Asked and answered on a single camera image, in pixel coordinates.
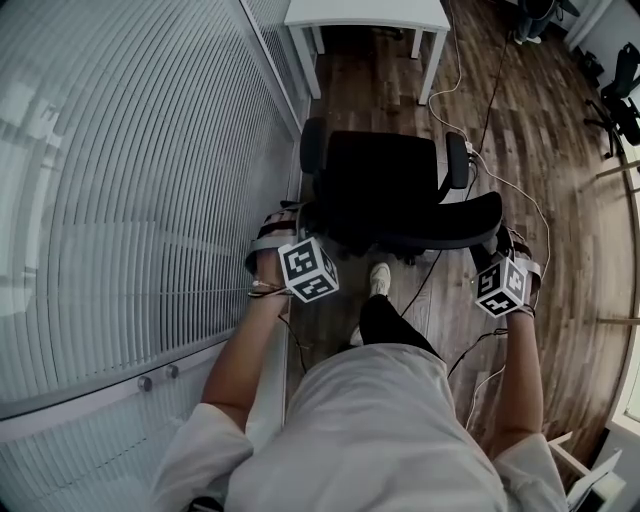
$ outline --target office chair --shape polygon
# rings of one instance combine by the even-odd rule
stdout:
[[[618,53],[616,76],[613,82],[604,87],[600,93],[602,104],[609,114],[603,112],[593,101],[585,101],[588,106],[596,110],[601,120],[585,119],[584,123],[599,126],[609,135],[609,152],[604,155],[605,158],[613,156],[614,144],[617,155],[622,154],[621,135],[624,135],[632,146],[640,144],[640,126],[638,125],[640,113],[631,98],[629,98],[629,105],[622,99],[629,96],[629,93],[640,85],[640,77],[634,79],[639,65],[640,52],[631,43],[627,43]]]
[[[336,131],[327,144],[326,133],[322,118],[308,119],[302,133],[300,164],[313,176],[315,192],[305,222],[349,254],[362,256],[376,245],[412,264],[427,249],[471,247],[497,233],[497,192],[442,204],[449,190],[467,187],[469,159],[460,135],[446,135],[448,173],[438,187],[432,140]]]

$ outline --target chair armrest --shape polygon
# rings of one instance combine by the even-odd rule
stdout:
[[[464,137],[458,133],[448,132],[446,141],[451,188],[467,188],[469,183],[469,154],[464,143]]]
[[[305,174],[316,174],[324,168],[327,147],[327,122],[311,117],[304,123],[300,137],[300,168]]]

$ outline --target wooden floor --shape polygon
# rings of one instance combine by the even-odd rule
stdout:
[[[487,108],[511,23],[505,6],[488,0],[453,0],[462,57],[462,83],[452,94],[434,98],[434,110],[461,126],[480,146]],[[431,138],[438,147],[439,174],[446,171],[443,127],[428,108],[416,104],[425,55],[411,60],[412,34],[365,27],[323,29],[327,53],[317,71],[323,99],[312,115],[328,119],[331,129],[395,132]],[[453,87],[457,61],[451,34],[440,62],[434,91]],[[629,339],[625,327],[597,325],[597,317],[631,313],[634,252],[630,207],[618,175],[594,180],[603,168],[604,134],[585,127],[585,98],[597,94],[577,70],[561,39],[553,34],[540,46],[506,47],[500,86],[491,108],[482,155],[498,175],[534,196],[551,226],[551,264],[538,305],[536,328],[545,394],[545,432],[554,438],[574,431],[574,454],[586,461],[605,425]],[[546,232],[532,204],[501,186],[482,170],[471,196],[501,192],[507,223],[530,242],[539,262],[546,258]],[[310,198],[309,183],[303,197]],[[461,200],[456,191],[450,200]],[[429,271],[436,253],[415,267],[388,260],[390,299],[404,309]],[[367,296],[367,271],[384,255],[339,262],[342,289],[310,305],[294,303],[294,332],[308,365],[316,364],[348,340]],[[474,268],[468,251],[443,253],[406,318],[427,336],[445,361],[453,362],[498,322],[472,302]],[[459,366],[451,379],[458,417],[469,415],[476,385],[504,363],[504,340],[489,338]],[[299,373],[298,354],[290,354],[289,392]],[[486,445],[493,425],[500,378],[478,393],[471,432]]]

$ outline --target white sneaker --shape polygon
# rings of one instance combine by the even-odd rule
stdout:
[[[357,325],[356,328],[351,333],[351,339],[349,340],[349,345],[352,347],[361,347],[364,345],[362,341],[362,334],[360,334],[360,326]]]
[[[378,263],[369,274],[369,297],[374,295],[389,295],[391,288],[391,270],[386,263]]]

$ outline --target white table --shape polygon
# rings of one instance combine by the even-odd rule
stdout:
[[[442,47],[451,28],[440,0],[291,0],[285,25],[291,31],[302,64],[311,96],[320,99],[320,84],[316,77],[307,39],[303,30],[311,28],[316,49],[324,53],[320,27],[324,25],[372,25],[414,29],[411,58],[417,59],[422,32],[434,32],[429,64],[418,103],[424,105],[429,98]]]

